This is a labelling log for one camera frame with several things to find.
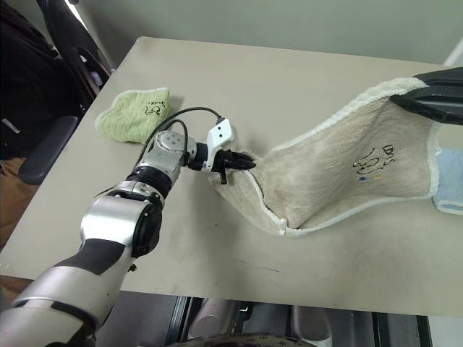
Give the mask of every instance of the person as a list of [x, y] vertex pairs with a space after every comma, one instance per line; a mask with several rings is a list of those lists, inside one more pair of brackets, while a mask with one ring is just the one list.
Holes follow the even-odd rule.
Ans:
[[[58, 117], [81, 114], [72, 75], [57, 52], [3, 0], [0, 16], [1, 251], [38, 189], [21, 181], [21, 165]], [[1, 287], [10, 302], [28, 283], [1, 278]]]

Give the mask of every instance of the gray wall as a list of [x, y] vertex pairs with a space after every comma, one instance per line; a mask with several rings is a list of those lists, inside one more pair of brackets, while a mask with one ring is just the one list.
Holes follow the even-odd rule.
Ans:
[[463, 0], [80, 0], [117, 65], [139, 36], [441, 64], [463, 36]]

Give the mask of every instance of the beige table surface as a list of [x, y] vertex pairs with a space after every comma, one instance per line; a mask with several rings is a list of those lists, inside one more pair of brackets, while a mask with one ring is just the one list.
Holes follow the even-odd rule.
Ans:
[[[330, 53], [140, 38], [111, 76], [34, 197], [4, 251], [3, 275], [35, 278], [74, 254], [95, 194], [123, 180], [140, 146], [95, 132], [129, 89], [171, 88], [174, 108], [210, 106], [237, 128], [236, 147], [266, 154], [319, 124], [364, 89], [441, 67]], [[214, 119], [185, 117], [203, 140]], [[463, 147], [463, 127], [441, 145]], [[408, 314], [463, 315], [463, 218], [432, 202], [370, 208], [299, 238], [269, 236], [183, 170], [161, 240], [123, 289]]]

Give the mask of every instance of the chair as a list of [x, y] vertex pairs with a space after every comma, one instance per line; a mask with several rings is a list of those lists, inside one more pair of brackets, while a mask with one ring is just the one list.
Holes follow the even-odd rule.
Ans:
[[[108, 80], [111, 68], [95, 41], [64, 0], [37, 2], [51, 39], [75, 80], [80, 107], [85, 112]], [[19, 176], [23, 182], [42, 183], [79, 121], [77, 117], [68, 115], [63, 115], [56, 121], [47, 137], [22, 164]]]

